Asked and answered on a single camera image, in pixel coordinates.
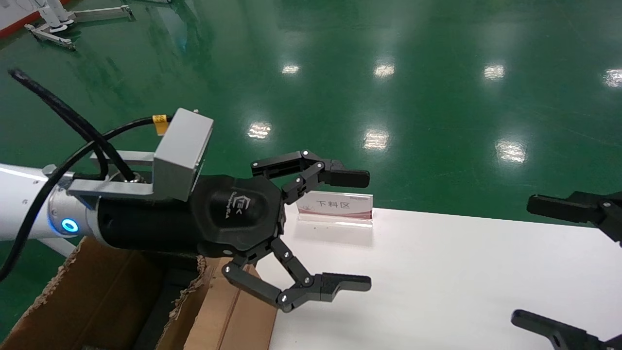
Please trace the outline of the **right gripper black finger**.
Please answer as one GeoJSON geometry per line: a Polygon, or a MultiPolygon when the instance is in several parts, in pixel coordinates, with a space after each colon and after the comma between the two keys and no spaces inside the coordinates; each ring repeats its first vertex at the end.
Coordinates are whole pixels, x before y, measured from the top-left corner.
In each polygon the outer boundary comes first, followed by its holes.
{"type": "Polygon", "coordinates": [[[511,323],[518,328],[546,337],[555,350],[620,350],[622,348],[621,334],[602,341],[583,329],[526,310],[514,310],[511,323]]]}
{"type": "Polygon", "coordinates": [[[622,243],[622,193],[573,192],[567,198],[531,195],[527,211],[567,222],[590,223],[609,239],[622,243]]]}

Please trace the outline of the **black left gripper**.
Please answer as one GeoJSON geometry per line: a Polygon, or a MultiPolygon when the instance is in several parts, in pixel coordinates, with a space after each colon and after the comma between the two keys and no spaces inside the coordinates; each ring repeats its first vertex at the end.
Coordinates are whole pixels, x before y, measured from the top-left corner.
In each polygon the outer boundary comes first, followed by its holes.
{"type": "Polygon", "coordinates": [[[149,252],[214,258],[238,253],[222,268],[225,279],[285,313],[309,301],[331,303],[340,291],[371,290],[369,276],[312,275],[280,238],[273,239],[284,222],[282,201],[293,204],[320,184],[367,188],[369,171],[347,169],[307,149],[253,161],[251,169],[252,178],[202,175],[187,201],[102,198],[101,239],[115,248],[149,252]],[[289,175],[295,178],[281,190],[268,180],[289,175]],[[290,288],[280,290],[244,270],[269,253],[293,279],[290,288]]]}

